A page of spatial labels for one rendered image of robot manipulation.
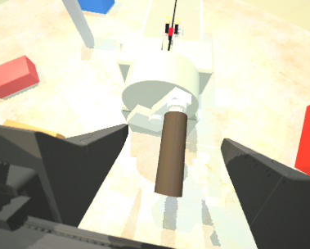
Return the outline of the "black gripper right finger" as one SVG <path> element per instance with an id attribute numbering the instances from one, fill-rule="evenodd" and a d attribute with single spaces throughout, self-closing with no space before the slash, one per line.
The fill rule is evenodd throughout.
<path id="1" fill-rule="evenodd" d="M 310 176 L 229 138 L 222 160 L 258 249 L 310 249 Z"/>

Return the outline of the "blue rectangular block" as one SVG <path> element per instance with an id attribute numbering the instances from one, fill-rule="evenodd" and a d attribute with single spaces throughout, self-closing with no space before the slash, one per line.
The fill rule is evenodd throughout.
<path id="1" fill-rule="evenodd" d="M 105 15 L 115 0 L 78 0 L 79 6 L 83 11 L 90 11 Z"/>

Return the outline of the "white rectangular bar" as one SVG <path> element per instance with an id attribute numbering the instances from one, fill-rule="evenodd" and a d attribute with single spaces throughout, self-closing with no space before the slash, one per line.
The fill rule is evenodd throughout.
<path id="1" fill-rule="evenodd" d="M 70 19 L 73 21 L 74 26 L 77 28 L 80 36 L 82 37 L 83 43 L 86 47 L 95 46 L 94 38 L 89 24 L 83 14 L 82 9 L 79 6 L 78 0 L 61 0 L 65 6 L 65 9 L 70 14 Z"/>

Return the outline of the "small white cube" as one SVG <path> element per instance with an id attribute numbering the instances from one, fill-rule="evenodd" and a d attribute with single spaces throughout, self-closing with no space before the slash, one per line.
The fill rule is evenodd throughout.
<path id="1" fill-rule="evenodd" d="M 119 47 L 120 47 L 120 49 L 121 49 L 122 46 L 123 46 L 124 40 L 125 40 L 125 37 L 123 37 L 123 38 L 119 41 Z"/>

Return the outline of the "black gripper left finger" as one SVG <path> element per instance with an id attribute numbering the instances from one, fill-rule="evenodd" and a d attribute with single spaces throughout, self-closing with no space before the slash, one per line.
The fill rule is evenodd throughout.
<path id="1" fill-rule="evenodd" d="M 0 162 L 35 170 L 55 223 L 78 227 L 127 137 L 128 124 L 62 139 L 0 124 Z"/>

